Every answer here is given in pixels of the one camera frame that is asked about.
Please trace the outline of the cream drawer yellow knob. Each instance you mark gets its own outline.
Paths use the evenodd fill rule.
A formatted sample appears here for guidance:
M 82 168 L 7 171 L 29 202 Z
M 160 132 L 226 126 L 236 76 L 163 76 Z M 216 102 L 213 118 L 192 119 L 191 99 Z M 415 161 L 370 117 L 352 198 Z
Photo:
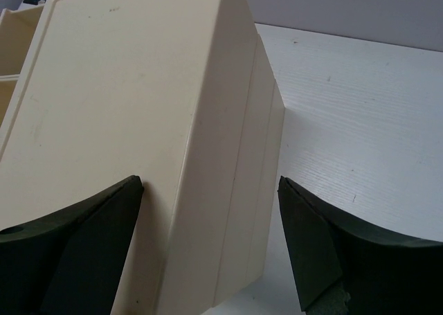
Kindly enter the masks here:
M 20 74 L 43 6 L 1 13 L 1 76 Z

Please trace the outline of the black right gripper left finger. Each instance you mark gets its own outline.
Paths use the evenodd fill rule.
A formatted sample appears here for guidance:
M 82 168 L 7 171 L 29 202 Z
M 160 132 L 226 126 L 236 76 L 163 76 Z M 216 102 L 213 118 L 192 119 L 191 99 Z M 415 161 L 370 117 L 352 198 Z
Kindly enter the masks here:
M 138 219 L 132 175 L 1 231 L 2 314 L 110 314 Z

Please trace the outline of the cream drawer blue knob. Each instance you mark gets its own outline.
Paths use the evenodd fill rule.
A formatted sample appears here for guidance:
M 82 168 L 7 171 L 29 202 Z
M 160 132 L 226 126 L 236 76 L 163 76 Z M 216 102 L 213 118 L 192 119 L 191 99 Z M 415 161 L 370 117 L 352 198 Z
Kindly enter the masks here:
M 15 90 L 19 76 L 18 75 L 3 75 L 0 79 L 0 117 L 1 123 L 5 118 L 8 106 L 10 104 L 12 94 Z

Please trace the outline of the cream plastic drawer cabinet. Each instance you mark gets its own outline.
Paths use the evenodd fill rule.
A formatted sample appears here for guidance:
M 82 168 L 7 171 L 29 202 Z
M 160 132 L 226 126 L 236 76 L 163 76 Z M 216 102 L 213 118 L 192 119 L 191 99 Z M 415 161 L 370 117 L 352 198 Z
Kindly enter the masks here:
M 1 231 L 138 176 L 110 314 L 263 272 L 284 105 L 247 0 L 46 0 L 1 126 Z

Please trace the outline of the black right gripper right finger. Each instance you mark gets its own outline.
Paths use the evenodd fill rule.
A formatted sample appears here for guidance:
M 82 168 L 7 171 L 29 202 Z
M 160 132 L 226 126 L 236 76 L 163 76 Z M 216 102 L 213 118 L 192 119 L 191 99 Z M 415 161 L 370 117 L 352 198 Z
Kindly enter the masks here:
M 287 177 L 278 200 L 304 313 L 442 313 L 441 242 L 367 222 Z

